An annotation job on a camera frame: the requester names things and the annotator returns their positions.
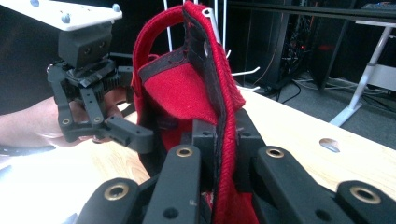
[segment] wooden table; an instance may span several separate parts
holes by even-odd
[[[395,150],[256,93],[242,93],[265,143],[288,150],[320,185],[336,190],[342,181],[360,180],[396,199]],[[128,119],[135,120],[135,115]],[[323,147],[322,139],[337,145],[339,152]],[[3,166],[7,163],[13,170],[0,181],[0,223],[59,223],[78,213],[103,182],[126,177],[142,183],[149,178],[132,150],[112,142],[87,141]]]

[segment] gray carpet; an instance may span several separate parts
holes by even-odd
[[[303,74],[302,77],[310,78],[308,74]],[[278,101],[288,100],[285,105],[327,122],[348,106],[354,91],[345,89],[342,89],[343,91],[335,89],[318,91],[313,82],[298,81],[295,83],[298,83],[301,88],[300,94],[288,100],[299,91],[296,84],[290,83],[281,90]],[[378,95],[376,91],[369,91],[369,93],[371,93],[370,97],[390,108],[383,109],[383,105],[364,97],[366,100],[361,99],[363,106],[341,128],[396,149],[396,98],[383,99],[374,97]],[[276,100],[276,96],[269,96],[269,98]]]

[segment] desk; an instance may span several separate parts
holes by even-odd
[[[265,143],[288,150],[320,185],[336,190],[339,182],[356,179],[396,199],[395,150],[254,92],[242,93]],[[322,147],[323,138],[336,141],[340,152]],[[56,214],[78,213],[108,179],[126,177],[141,183],[148,178],[136,154],[111,142],[88,141],[9,162],[15,164],[15,174],[11,183],[0,182],[0,223],[59,223],[54,221]],[[9,219],[15,222],[4,222],[15,214]]]
[[[356,23],[384,26],[385,29],[379,38],[370,62],[367,63],[367,66],[364,69],[359,85],[356,88],[349,105],[330,121],[331,124],[338,127],[343,125],[345,121],[347,121],[359,108],[361,108],[359,99],[361,98],[367,84],[373,84],[378,87],[396,91],[396,68],[377,64],[378,58],[381,56],[381,52],[388,42],[392,29],[396,27],[396,23],[378,21],[356,21]]]

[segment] white desk leg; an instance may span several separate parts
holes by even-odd
[[[360,107],[361,103],[359,99],[364,92],[364,88],[367,85],[367,82],[370,80],[370,77],[374,71],[376,62],[378,61],[379,56],[381,55],[382,49],[387,44],[390,32],[392,31],[392,27],[385,27],[384,32],[381,35],[381,38],[376,45],[373,56],[370,59],[370,62],[367,64],[364,69],[363,75],[361,76],[361,81],[359,81],[358,88],[355,90],[355,93],[352,96],[352,100],[343,111],[341,111],[334,119],[330,121],[330,124],[340,127],[343,125],[347,119],[349,119]]]

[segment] red fabric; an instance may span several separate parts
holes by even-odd
[[[233,82],[224,50],[216,41],[211,22],[202,14],[202,10],[205,8],[189,1],[184,5],[184,9],[202,24],[209,36],[209,43],[213,51],[214,63],[226,110],[220,178],[213,220],[217,224],[258,223],[252,209],[251,195],[238,193],[233,183],[236,159],[236,122],[234,112],[243,106],[245,100]],[[162,132],[167,148],[178,144],[177,138],[181,134],[181,130],[190,128],[191,123],[189,120],[203,119],[211,123],[216,123],[217,121],[216,114],[208,102],[205,83],[194,72],[190,64],[187,63],[149,78],[144,88],[137,74],[137,71],[149,61],[149,51],[155,37],[167,26],[183,21],[181,10],[181,7],[170,8],[155,17],[154,20],[149,21],[139,35],[134,48],[134,77],[132,84],[135,92],[134,103],[137,113],[142,113],[144,103],[147,103],[147,98],[149,98],[155,102],[156,106],[160,106],[163,111],[179,118],[183,123],[181,128],[179,127],[177,130]]]

